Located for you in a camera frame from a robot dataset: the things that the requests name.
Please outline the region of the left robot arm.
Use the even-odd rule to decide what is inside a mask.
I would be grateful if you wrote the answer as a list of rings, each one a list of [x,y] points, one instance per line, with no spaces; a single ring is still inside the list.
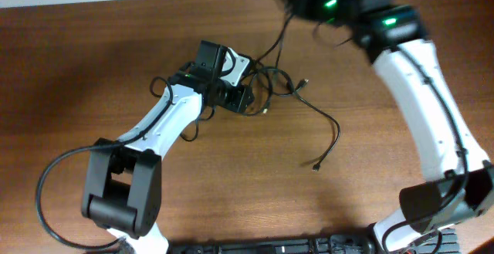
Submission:
[[[81,212],[117,237],[118,253],[165,253],[157,227],[161,162],[182,131],[206,107],[241,113],[254,96],[240,83],[252,58],[202,41],[195,61],[165,80],[157,104],[115,141],[100,138],[90,151]]]

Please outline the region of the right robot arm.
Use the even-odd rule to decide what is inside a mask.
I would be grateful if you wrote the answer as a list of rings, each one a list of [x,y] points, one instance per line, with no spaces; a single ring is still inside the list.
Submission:
[[[493,166],[468,129],[417,11],[394,0],[283,0],[299,19],[346,26],[391,91],[416,144],[424,182],[363,237],[366,253],[406,253],[493,205]]]

